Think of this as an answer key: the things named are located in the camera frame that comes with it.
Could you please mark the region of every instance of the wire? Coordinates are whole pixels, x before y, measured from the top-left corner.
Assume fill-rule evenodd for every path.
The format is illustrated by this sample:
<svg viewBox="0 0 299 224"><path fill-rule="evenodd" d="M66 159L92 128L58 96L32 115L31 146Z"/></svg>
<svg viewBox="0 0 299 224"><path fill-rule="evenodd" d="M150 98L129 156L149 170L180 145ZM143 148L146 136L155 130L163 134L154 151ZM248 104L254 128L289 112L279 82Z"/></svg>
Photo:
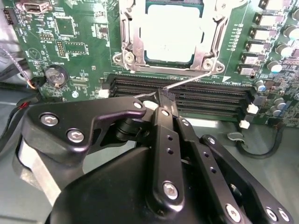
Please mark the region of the wire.
<svg viewBox="0 0 299 224"><path fill-rule="evenodd" d="M35 89L35 87L32 85L28 75L26 74L26 72L23 70L23 68L20 66L20 64L17 62L17 60L9 53L8 50L6 50L1 44L0 44L0 48L6 53L6 55L13 61L13 63L15 64L15 66L17 67L17 69L20 71L20 73L24 76L24 78L27 81L27 84L32 88Z"/></svg>
<svg viewBox="0 0 299 224"><path fill-rule="evenodd" d="M163 87L164 90L169 90L169 89L172 89L174 87L177 87L179 85L183 85L183 84L186 84L188 82L193 82L193 81L196 81L197 79L199 78L203 78L203 77L206 77L206 76L210 76L212 74L212 72L207 72L205 74L201 74L199 76L196 76L196 77L193 77L193 78L189 78L187 80L184 80L184 81L181 81L181 82L178 82L178 83L174 83L174 84L171 84L171 85L167 85L165 87Z"/></svg>
<svg viewBox="0 0 299 224"><path fill-rule="evenodd" d="M24 70L29 68L26 59L20 60L18 63ZM17 69L15 64L11 64L8 67L6 67L2 72L0 72L0 82L3 82L11 78L18 73L20 73L20 71Z"/></svg>
<svg viewBox="0 0 299 224"><path fill-rule="evenodd" d="M281 144L282 137L283 137L283 132L284 132L284 129L285 129L285 124L280 122L274 127L277 129L277 132L276 132L273 147L268 152L266 152L264 154L250 153L250 152L246 151L243 148L241 141L237 141L236 142L236 147L237 147L239 153L241 153L242 155L247 156L249 158L259 159L259 160L267 159L267 158L273 156L278 151L278 148Z"/></svg>
<svg viewBox="0 0 299 224"><path fill-rule="evenodd" d="M174 84L170 84L170 85L167 85L165 87L163 87L163 90L169 90L169 89L172 89L174 87L177 87L179 85L183 85L183 84L186 84L188 82L192 82L192 81L196 81L197 79L199 78L203 78L203 77L206 77L206 76L210 76L212 74L212 72L207 72L205 74L201 74L199 76L196 76L196 77L192 77L192 78L189 78L187 80L184 80L184 81L181 81L181 82L177 82L177 83L174 83ZM149 94L140 94L140 95L137 95L137 96L134 96L135 98L141 98L141 97L151 97L153 95L155 95L156 92L152 92L152 93L149 93Z"/></svg>

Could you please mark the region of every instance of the cpu socket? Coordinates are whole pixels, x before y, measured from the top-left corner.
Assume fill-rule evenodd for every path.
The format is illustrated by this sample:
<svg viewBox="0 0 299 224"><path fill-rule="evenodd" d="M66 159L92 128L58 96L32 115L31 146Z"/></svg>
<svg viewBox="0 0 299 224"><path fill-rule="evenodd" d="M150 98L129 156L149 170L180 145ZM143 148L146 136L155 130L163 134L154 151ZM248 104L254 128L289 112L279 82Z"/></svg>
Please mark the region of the cpu socket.
<svg viewBox="0 0 299 224"><path fill-rule="evenodd" d="M119 0L121 52L113 62L135 72L219 74L231 11L239 0Z"/></svg>

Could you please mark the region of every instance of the black ram slot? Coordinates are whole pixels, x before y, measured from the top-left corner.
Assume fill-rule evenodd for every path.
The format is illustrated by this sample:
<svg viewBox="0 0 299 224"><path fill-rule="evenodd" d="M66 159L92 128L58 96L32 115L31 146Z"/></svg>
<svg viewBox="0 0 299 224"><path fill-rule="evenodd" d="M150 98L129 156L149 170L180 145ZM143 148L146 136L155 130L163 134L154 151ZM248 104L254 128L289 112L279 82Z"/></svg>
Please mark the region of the black ram slot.
<svg viewBox="0 0 299 224"><path fill-rule="evenodd" d="M177 82L159 78L109 75L103 87L110 90L110 97L148 94ZM178 110L185 113L236 118L241 100L250 87L191 82L170 89L176 95Z"/></svg>

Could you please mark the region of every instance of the screw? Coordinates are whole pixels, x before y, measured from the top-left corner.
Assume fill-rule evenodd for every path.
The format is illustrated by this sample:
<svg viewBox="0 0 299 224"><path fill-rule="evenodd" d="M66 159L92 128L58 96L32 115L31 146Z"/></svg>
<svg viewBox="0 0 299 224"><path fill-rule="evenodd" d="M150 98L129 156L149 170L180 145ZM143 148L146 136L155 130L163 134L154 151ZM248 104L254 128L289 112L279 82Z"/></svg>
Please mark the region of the screw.
<svg viewBox="0 0 299 224"><path fill-rule="evenodd" d="M208 137L207 139L209 140L210 143L212 143L213 145L215 145L215 140L214 139L212 139L211 137Z"/></svg>
<svg viewBox="0 0 299 224"><path fill-rule="evenodd" d="M228 212L228 215L236 222L239 223L241 221L241 215L237 211L237 209L234 208L231 204L226 205L226 211Z"/></svg>
<svg viewBox="0 0 299 224"><path fill-rule="evenodd" d="M83 141L84 135L78 130L70 130L67 133L67 138L74 143L80 143Z"/></svg>
<svg viewBox="0 0 299 224"><path fill-rule="evenodd" d="M125 61L127 63L132 63L134 61L134 55L131 52L125 54Z"/></svg>
<svg viewBox="0 0 299 224"><path fill-rule="evenodd" d="M184 123L184 125L189 126L189 123L187 120L183 119L182 122Z"/></svg>
<svg viewBox="0 0 299 224"><path fill-rule="evenodd" d="M177 199L178 190L172 183L163 184L163 190L167 197L169 197L171 200Z"/></svg>
<svg viewBox="0 0 299 224"><path fill-rule="evenodd" d="M266 209L267 213L268 213L268 216L273 220L273 221L277 221L277 216L275 215L275 213L270 209L270 208L267 208Z"/></svg>
<svg viewBox="0 0 299 224"><path fill-rule="evenodd" d="M138 109L142 108L142 105L140 103L137 103L137 102L134 103L134 106L137 107Z"/></svg>
<svg viewBox="0 0 299 224"><path fill-rule="evenodd" d="M45 114L41 117L41 122L46 126L54 126L58 124L58 119L54 115Z"/></svg>
<svg viewBox="0 0 299 224"><path fill-rule="evenodd" d="M79 93L78 93L77 91L73 91L73 92L71 93L71 96L72 96L73 98L78 98L78 97L79 97Z"/></svg>
<svg viewBox="0 0 299 224"><path fill-rule="evenodd" d="M278 211L279 211L281 217L282 217L286 222L289 222L289 221L290 221L288 215L287 215L282 209L278 209Z"/></svg>
<svg viewBox="0 0 299 224"><path fill-rule="evenodd" d="M206 59L206 60L204 60L202 68L204 70L210 70L212 66L213 66L213 61L211 59Z"/></svg>
<svg viewBox="0 0 299 224"><path fill-rule="evenodd" d="M162 110L162 114L164 114L165 116L169 116L169 113L166 110Z"/></svg>

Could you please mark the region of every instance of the green circuit board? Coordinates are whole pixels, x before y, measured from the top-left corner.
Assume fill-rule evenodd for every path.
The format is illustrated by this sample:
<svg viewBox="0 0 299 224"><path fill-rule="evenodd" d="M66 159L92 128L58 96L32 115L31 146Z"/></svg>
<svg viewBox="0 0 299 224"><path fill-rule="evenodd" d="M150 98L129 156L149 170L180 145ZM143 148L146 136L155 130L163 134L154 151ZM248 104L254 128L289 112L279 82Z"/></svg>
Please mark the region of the green circuit board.
<svg viewBox="0 0 299 224"><path fill-rule="evenodd" d="M113 55L121 51L118 0L51 0L50 3L51 10L32 14L20 9L17 1L4 0L5 7L14 10L17 23L12 25L33 75L44 76L44 70L52 64L64 67L69 74L63 88L58 89L48 83L43 85L40 91L44 96L62 97L64 101L100 98L101 83L109 74L171 80L188 78L148 72L131 74L113 62ZM296 0L290 0L283 10L271 11L272 16L281 17L273 28L277 32L266 41L263 57L254 66L255 73L240 74L242 56L248 53L249 42L254 42L250 34L259 27L256 17L259 13L269 14L259 7L260 4L260 0L249 0L232 10L219 56L225 70L205 77L201 82L252 86L257 80L262 80L267 88L262 94L268 99L254 122L267 123L268 118L273 117L271 108L274 101L283 98L286 106L280 116L288 126L299 127L299 41L290 41L283 35L287 26L297 26L297 21L292 18L292 13L299 7ZM294 49L291 57L281 59L275 52L275 47L282 42ZM283 66L282 71L273 73L268 69L267 64L273 59ZM185 115L205 117L200 114Z"/></svg>

